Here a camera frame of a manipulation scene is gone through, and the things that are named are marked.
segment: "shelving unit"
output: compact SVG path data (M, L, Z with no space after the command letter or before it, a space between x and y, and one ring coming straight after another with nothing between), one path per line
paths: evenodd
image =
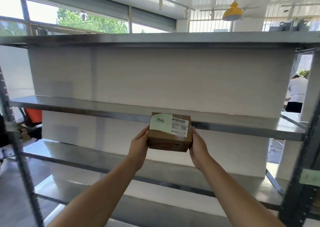
M250 48L250 49L314 49L320 46L319 33L309 32L305 36L297 33L226 33L226 34L139 34L125 35L70 35L45 37L0 37L0 45L22 48L59 46L98 46L106 47L165 47L165 48ZM231 174L251 195L270 210L279 212L279 218L288 226L302 226L305 219L320 220L317 208L310 210L312 198L318 187L300 184L298 179L302 169L320 170L320 104L310 124L301 125L290 119L290 113L282 112L280 118L241 116L233 114L197 112L166 108L132 106L51 96L29 96L9 100L6 85L1 76L1 102L7 130L13 142L22 179L27 189L30 204L38 226L43 226L37 197L60 204L68 204L74 197L88 188L87 185L48 177L34 187L25 157L32 157L56 164L77 167L99 173L108 173L125 156L85 148L78 145L40 140L22 149L18 138L12 107L33 108L44 111L97 116L136 122L150 121L153 111L190 115L191 124L197 129L275 138L303 142L293 176L288 184L278 184L266 171L266 177ZM138 182L153 186L166 186L186 192L214 197L214 193L202 174L194 167L146 160L143 168L134 178ZM166 226L229 226L224 216L194 211L179 206L165 204L126 195L122 197L112 218L128 224L152 226L154 222Z

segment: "green paper note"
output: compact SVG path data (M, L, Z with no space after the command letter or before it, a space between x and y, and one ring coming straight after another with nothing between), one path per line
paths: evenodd
M302 169L299 182L301 184L320 187L320 171Z
M161 113L151 117L150 129L171 132L172 114Z

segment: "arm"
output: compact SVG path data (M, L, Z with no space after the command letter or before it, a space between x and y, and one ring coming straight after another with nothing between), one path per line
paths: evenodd
M126 159L104 178L73 199L48 227L103 227L122 194L146 159L147 134L143 129L131 142Z
M285 227L209 155L203 138L194 127L192 138L192 162L203 173L233 227Z

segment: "shelf upright post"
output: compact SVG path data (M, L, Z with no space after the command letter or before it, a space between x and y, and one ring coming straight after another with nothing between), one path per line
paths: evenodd
M24 184L24 187L27 192L27 196L29 198L32 213L35 217L35 222L38 227L43 227L44 226L43 217L41 214L37 196L35 195L35 192L34 192L35 188L30 175L28 163L26 161L26 158L21 154L23 146L20 140L20 133L18 132L18 127L15 122L12 107L9 104L9 95L8 95L6 83L2 74L1 67L0 67L0 102L1 102L2 115L5 121L6 131L9 136L10 143L12 145L12 148L17 160L22 182Z
M286 194L280 206L279 219L287 227L302 227L310 212L320 181L320 94L317 106L302 144Z

